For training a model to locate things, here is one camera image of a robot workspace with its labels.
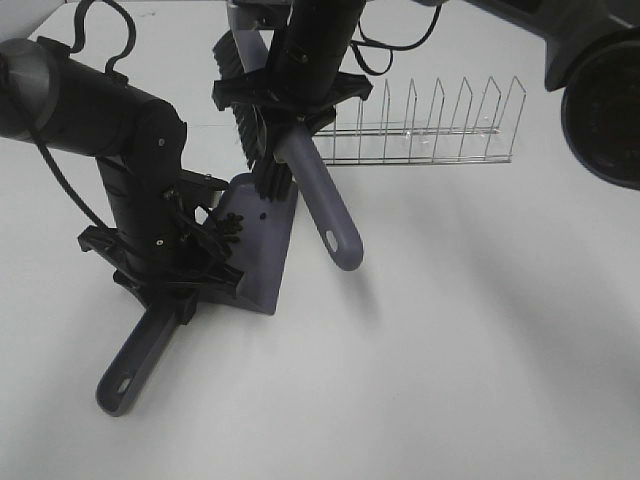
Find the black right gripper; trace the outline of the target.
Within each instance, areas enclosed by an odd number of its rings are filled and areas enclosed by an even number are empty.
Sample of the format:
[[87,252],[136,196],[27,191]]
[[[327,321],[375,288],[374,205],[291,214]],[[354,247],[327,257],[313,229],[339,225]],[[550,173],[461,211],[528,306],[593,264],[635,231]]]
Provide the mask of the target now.
[[219,110],[233,110],[242,133],[252,127],[261,135],[270,123],[286,125],[299,119],[335,115],[338,104],[351,98],[367,100],[372,89],[366,76],[338,72],[328,92],[313,100],[310,93],[296,95],[273,73],[259,69],[215,81],[212,98]]

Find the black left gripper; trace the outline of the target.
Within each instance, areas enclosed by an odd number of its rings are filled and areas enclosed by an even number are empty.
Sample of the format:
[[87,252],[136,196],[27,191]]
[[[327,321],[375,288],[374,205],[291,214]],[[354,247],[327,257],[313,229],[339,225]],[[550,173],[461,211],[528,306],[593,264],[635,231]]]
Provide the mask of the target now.
[[[162,291],[237,295],[244,272],[230,265],[232,251],[208,243],[215,218],[203,225],[195,218],[198,208],[213,213],[230,187],[227,181],[182,172],[176,183],[153,194],[128,172],[100,176],[116,226],[88,227],[78,243],[111,264],[116,281],[146,304]],[[175,292],[173,299],[176,321],[187,325],[197,311],[198,293]]]

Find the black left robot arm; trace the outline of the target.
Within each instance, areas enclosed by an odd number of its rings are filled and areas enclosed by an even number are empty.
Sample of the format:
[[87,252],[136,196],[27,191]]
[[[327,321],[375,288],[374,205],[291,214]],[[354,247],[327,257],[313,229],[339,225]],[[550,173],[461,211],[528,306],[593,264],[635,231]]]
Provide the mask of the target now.
[[115,224],[94,218],[78,241],[143,304],[236,294],[237,225],[195,215],[212,210],[227,183],[183,167],[187,126],[170,103],[73,60],[64,44],[10,39],[1,44],[1,134],[44,157],[61,150],[96,161]]

